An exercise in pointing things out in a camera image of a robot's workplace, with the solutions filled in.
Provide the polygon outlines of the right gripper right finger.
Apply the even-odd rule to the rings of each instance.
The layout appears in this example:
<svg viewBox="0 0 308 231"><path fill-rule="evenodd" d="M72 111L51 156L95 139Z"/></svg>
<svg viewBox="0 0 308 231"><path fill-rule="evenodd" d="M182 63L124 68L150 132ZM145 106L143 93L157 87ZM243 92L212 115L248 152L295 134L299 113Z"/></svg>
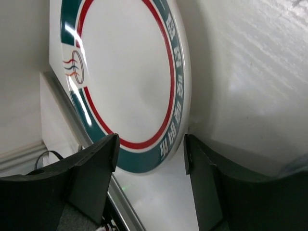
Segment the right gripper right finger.
<svg viewBox="0 0 308 231"><path fill-rule="evenodd" d="M199 230L307 230L307 157L268 177L221 156L194 135L185 135L183 145Z"/></svg>

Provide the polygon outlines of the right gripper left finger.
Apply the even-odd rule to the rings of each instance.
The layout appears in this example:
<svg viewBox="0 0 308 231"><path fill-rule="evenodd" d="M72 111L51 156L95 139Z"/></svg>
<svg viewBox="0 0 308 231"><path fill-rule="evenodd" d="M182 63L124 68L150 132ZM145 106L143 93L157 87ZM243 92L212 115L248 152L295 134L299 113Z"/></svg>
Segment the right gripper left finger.
<svg viewBox="0 0 308 231"><path fill-rule="evenodd" d="M72 181L73 169L93 154L105 149L109 134L100 146L76 153L26 175L0 179L0 228L3 231L94 230L95 224L69 208L65 193Z"/></svg>

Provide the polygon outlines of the white plate green red rim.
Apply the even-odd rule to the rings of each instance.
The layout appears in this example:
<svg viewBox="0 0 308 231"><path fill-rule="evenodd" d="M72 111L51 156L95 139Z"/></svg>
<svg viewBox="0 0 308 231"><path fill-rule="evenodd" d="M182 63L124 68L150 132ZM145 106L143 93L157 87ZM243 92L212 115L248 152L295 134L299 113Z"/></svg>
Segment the white plate green red rim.
<svg viewBox="0 0 308 231"><path fill-rule="evenodd" d="M51 0L49 62L88 137L120 137L117 166L148 174L177 151L191 104L174 0Z"/></svg>

